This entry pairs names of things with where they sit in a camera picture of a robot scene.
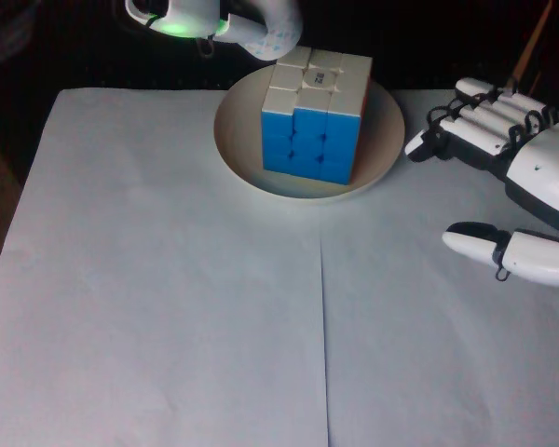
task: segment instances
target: white sheet of paper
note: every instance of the white sheet of paper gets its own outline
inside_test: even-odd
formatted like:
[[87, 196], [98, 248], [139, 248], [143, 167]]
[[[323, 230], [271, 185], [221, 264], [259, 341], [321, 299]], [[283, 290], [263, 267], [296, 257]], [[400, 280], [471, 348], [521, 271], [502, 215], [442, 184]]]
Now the white sheet of paper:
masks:
[[0, 259], [0, 446], [327, 445], [318, 214], [233, 177], [223, 96], [58, 98]]
[[[408, 139], [452, 97], [397, 93]], [[321, 216], [331, 445], [559, 446], [559, 290], [498, 283], [441, 241], [462, 221], [550, 228], [438, 159]]]

